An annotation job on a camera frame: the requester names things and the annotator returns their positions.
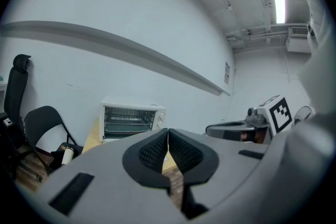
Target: ceiling light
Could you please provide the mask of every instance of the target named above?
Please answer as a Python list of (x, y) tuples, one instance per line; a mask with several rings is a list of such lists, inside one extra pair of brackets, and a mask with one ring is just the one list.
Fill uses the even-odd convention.
[(285, 0), (275, 0), (275, 8), (277, 11), (277, 24), (284, 24), (286, 15)]

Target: ceiling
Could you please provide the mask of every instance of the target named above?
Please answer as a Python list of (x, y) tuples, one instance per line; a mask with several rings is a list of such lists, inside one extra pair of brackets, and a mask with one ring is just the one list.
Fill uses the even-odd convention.
[(199, 0), (216, 21), (234, 49), (279, 46), (280, 39), (250, 40), (254, 33), (285, 31), (288, 24), (306, 25), (309, 9), (306, 0), (285, 0), (286, 24), (276, 25), (274, 0)]

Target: black rectangular strip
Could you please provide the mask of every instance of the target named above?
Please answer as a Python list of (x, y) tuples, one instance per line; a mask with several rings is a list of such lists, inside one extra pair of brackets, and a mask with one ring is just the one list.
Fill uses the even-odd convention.
[(49, 205), (64, 215), (68, 215), (84, 191), (90, 185), (94, 176), (79, 173), (75, 178), (51, 201)]
[(243, 156), (247, 156), (247, 157), (251, 157), (251, 158), (254, 158), (254, 159), (262, 159), (263, 156), (264, 156), (263, 153), (248, 151), (248, 150), (241, 150), (241, 151), (238, 152), (238, 154), (243, 155)]

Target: office chair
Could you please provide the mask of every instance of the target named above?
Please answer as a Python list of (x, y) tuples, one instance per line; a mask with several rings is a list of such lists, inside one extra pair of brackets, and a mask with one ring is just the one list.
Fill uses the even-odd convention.
[[(37, 154), (35, 146), (37, 142), (41, 139), (41, 137), (50, 129), (55, 126), (62, 125), (64, 130), (67, 133), (67, 141), (66, 143), (62, 143), (59, 148), (64, 147), (72, 147), (77, 151), (78, 154), (81, 154), (83, 147), (78, 146), (74, 138), (69, 133), (68, 129), (64, 125), (64, 122), (57, 112), (51, 106), (42, 106), (41, 108), (37, 108), (35, 110), (30, 111), (24, 123), (25, 135), (28, 141), (29, 146), (33, 149), (33, 152)], [(50, 174), (53, 170), (42, 160), (40, 156), (37, 155), (39, 160), (42, 162), (47, 174)]]
[[(24, 128), (22, 119), (20, 117), (20, 108), (22, 98), (25, 92), (28, 72), (27, 67), (29, 64), (30, 56), (17, 55), (13, 61), (13, 67), (10, 70), (8, 85), (4, 102), (4, 113), (0, 113), (1, 123), (1, 135), (2, 135), (2, 158), (5, 160), (5, 164), (11, 166), (12, 178), (16, 179), (17, 166), (22, 167), (28, 172), (36, 176), (37, 180), (41, 180), (41, 176), (25, 166), (21, 161), (33, 151), (27, 151), (19, 153), (17, 150), (22, 145), (26, 144), (24, 136)], [(9, 118), (13, 123), (12, 126), (6, 126), (4, 120)]]

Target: white toaster oven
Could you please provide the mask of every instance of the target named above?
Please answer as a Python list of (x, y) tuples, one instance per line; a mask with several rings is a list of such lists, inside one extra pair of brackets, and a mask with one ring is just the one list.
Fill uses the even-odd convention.
[(105, 97), (100, 103), (99, 137), (103, 143), (161, 129), (167, 109), (153, 102)]

